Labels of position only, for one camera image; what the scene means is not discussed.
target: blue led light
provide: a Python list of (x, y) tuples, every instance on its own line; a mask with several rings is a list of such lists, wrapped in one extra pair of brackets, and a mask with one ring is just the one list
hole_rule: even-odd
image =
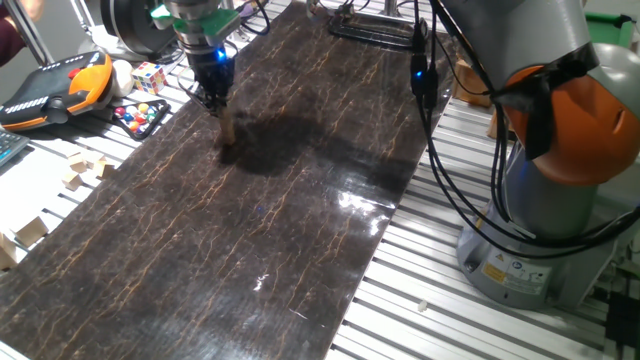
[(222, 61), (227, 58), (227, 54), (225, 54), (222, 50), (217, 50), (216, 55), (218, 56), (218, 61)]

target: red sleeve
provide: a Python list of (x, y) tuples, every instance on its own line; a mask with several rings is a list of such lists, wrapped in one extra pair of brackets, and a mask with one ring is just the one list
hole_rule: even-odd
[(8, 63), (26, 46), (18, 31), (4, 19), (7, 15), (4, 6), (0, 6), (0, 66)]

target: orange handheld controller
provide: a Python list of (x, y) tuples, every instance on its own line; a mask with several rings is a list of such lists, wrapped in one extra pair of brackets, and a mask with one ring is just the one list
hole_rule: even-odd
[(70, 115), (104, 108), (111, 84), (111, 58), (98, 51), (42, 67), (0, 106), (0, 125), (15, 132), (64, 123)]

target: white ball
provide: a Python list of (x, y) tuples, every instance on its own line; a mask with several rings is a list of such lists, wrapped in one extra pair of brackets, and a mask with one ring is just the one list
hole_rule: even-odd
[(131, 76), (133, 67), (125, 60), (116, 60), (113, 62), (113, 70), (115, 72), (113, 95), (117, 97), (129, 95), (133, 89), (133, 76)]

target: marble pattern surface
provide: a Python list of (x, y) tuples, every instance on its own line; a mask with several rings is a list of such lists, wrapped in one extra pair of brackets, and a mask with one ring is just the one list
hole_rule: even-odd
[(185, 105), (0, 278), (0, 340), (31, 359), (323, 358), (426, 144), (409, 60), (292, 4), (238, 56), (236, 145)]

